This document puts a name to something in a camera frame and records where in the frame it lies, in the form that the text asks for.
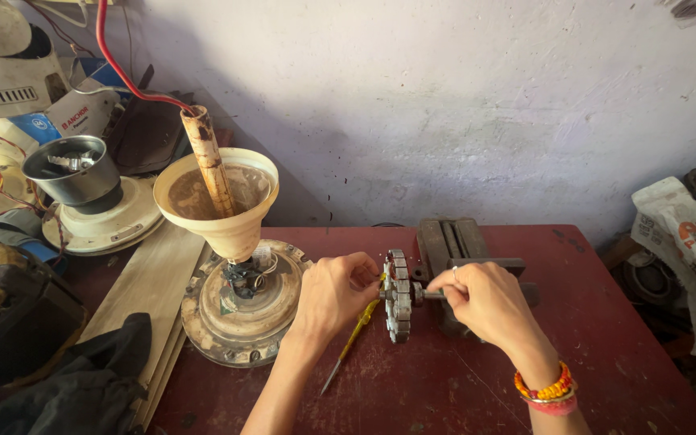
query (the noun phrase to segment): wrist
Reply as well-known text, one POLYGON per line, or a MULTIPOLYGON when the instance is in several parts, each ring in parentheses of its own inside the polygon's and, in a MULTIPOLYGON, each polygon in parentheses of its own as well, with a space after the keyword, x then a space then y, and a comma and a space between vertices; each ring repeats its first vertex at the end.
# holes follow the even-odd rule
POLYGON ((529 389, 541 390, 560 379, 557 351, 544 334, 508 351, 507 355, 529 389))
POLYGON ((300 331, 293 324, 281 340, 281 349, 278 354, 295 355, 295 358, 303 363, 315 364, 321 358, 327 344, 314 334, 300 331))

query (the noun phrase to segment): orange beaded bracelet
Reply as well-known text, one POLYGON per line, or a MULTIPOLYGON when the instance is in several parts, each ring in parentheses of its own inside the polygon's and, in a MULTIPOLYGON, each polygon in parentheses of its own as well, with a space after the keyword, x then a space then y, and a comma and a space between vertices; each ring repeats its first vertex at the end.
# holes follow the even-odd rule
POLYGON ((568 370, 568 366, 565 362, 560 361, 560 368, 562 373, 560 374, 560 379, 556 383, 548 386, 547 388, 537 391, 528 389, 523 382, 523 376, 518 370, 514 374, 514 386, 520 391, 526 399, 531 400, 555 400, 567 395, 567 393, 573 388, 573 379, 571 378, 571 372, 568 370))

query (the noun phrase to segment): plastic bag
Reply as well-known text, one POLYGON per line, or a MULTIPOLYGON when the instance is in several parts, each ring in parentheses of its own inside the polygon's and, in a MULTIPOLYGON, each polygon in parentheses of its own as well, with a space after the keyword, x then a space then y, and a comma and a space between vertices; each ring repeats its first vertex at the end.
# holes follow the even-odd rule
POLYGON ((696 354, 696 201, 671 176, 633 193, 631 237, 667 264, 688 292, 696 354))

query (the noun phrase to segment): bracelet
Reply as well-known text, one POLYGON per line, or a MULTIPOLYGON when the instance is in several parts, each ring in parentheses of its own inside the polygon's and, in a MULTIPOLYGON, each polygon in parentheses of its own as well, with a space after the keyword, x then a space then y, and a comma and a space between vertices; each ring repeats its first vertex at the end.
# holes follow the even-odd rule
POLYGON ((520 397, 528 402, 528 406, 551 416, 566 416, 578 408, 576 401, 576 381, 565 362, 560 361, 560 379, 547 388, 536 391, 528 389, 518 370, 514 375, 514 386, 520 392, 520 397))
POLYGON ((528 400, 547 401, 561 399, 563 396, 568 396, 569 392, 573 393, 574 389, 571 387, 574 380, 571 378, 571 372, 568 370, 565 362, 560 361, 560 369, 560 379, 541 391, 528 389, 519 370, 514 374, 514 386, 528 400))
POLYGON ((566 416, 578 408, 578 402, 576 401, 576 395, 574 394, 571 394, 566 400, 561 402, 545 401, 543 403, 539 403, 528 399, 525 399, 525 401, 528 402, 528 406, 534 410, 543 412, 550 416, 566 416))

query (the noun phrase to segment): red table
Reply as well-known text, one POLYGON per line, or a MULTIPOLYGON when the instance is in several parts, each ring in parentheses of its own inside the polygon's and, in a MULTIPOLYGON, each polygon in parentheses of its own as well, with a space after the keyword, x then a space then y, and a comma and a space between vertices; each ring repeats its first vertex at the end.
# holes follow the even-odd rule
MULTIPOLYGON (((580 385, 593 433, 696 433, 696 396, 571 225, 481 227, 493 257, 527 262, 534 314, 580 385)), ((400 248, 419 264, 415 228, 263 228, 314 261, 364 251, 380 265, 400 248)), ((304 388, 294 433, 528 433, 514 368, 496 347, 448 338, 430 307, 414 308, 410 340, 394 345, 375 311, 333 384, 319 396, 351 324, 328 347, 304 388)), ((271 365, 231 369, 191 345, 176 362, 148 433, 238 433, 271 365)))

